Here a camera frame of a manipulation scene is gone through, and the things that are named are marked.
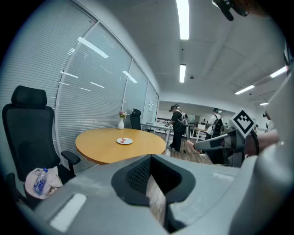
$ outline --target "table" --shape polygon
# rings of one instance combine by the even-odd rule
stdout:
[[[199,128],[197,128],[197,127],[194,127],[194,129],[193,129],[193,133],[192,133],[192,136],[191,136],[191,139],[193,139],[193,136],[194,136],[194,132],[195,132],[195,130],[198,131],[198,135],[197,135],[197,138],[196,138],[196,143],[197,143],[197,142],[198,142],[198,139],[199,139],[200,131],[204,131],[204,132],[206,132],[207,129],[203,130],[203,129],[199,129]]]
[[[118,138],[130,138],[133,143],[121,145]],[[75,140],[79,153],[100,165],[118,162],[145,154],[162,154],[164,140],[146,131],[117,128],[100,128],[81,133]]]
[[[167,148],[167,144],[169,141],[170,137],[170,130],[171,127],[167,127],[166,125],[160,125],[160,124],[149,124],[149,123],[141,123],[141,126],[146,126],[146,127],[153,127],[154,128],[154,133],[156,132],[155,129],[162,129],[162,130],[167,130],[166,137],[165,137],[165,149]]]

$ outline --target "flower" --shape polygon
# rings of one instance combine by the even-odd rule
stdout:
[[[120,112],[119,112],[119,117],[120,117],[120,118],[126,118],[126,117],[127,117],[127,113],[124,112],[124,111],[120,111]]]

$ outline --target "office chair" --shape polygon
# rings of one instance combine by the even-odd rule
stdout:
[[[141,120],[140,120],[141,111],[134,109],[133,113],[130,115],[130,124],[132,129],[141,130]]]
[[[44,90],[18,86],[11,97],[11,104],[2,110],[3,125],[9,148],[16,166],[17,176],[25,181],[29,172],[35,168],[53,168],[57,166],[58,176],[63,184],[74,175],[73,165],[80,158],[70,151],[61,155],[67,159],[69,169],[59,165],[60,158],[55,152],[52,139],[54,111],[46,106],[47,97]],[[14,176],[7,176],[6,182],[13,188]],[[26,192],[29,206],[34,208],[40,201]]]

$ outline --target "plastic bottle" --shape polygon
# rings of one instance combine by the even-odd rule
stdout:
[[[38,195],[42,195],[43,193],[43,189],[47,181],[47,172],[48,172],[47,168],[44,168],[43,170],[41,170],[35,181],[34,191]]]

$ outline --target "vase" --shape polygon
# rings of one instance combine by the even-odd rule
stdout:
[[[118,129],[120,130],[124,129],[124,119],[122,117],[119,120]]]

